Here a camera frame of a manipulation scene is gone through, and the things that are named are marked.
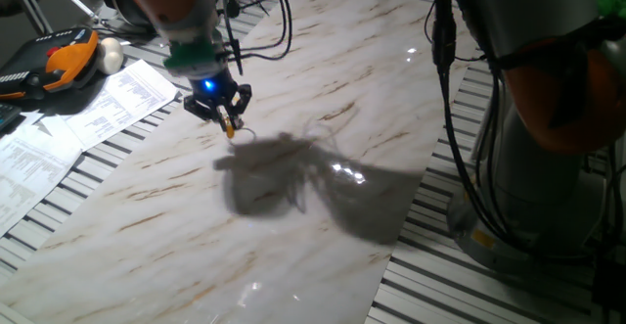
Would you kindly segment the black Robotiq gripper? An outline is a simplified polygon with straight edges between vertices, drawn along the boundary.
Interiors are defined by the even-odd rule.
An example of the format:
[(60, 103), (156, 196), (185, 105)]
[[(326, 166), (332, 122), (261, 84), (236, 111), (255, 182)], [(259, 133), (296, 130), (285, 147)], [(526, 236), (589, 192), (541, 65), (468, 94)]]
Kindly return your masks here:
[(220, 71), (214, 76), (191, 79), (192, 94), (184, 101), (184, 109), (204, 121), (212, 121), (225, 131), (226, 125), (216, 108), (224, 106), (235, 129), (244, 127), (242, 114), (252, 97), (249, 84), (239, 85), (228, 71)]

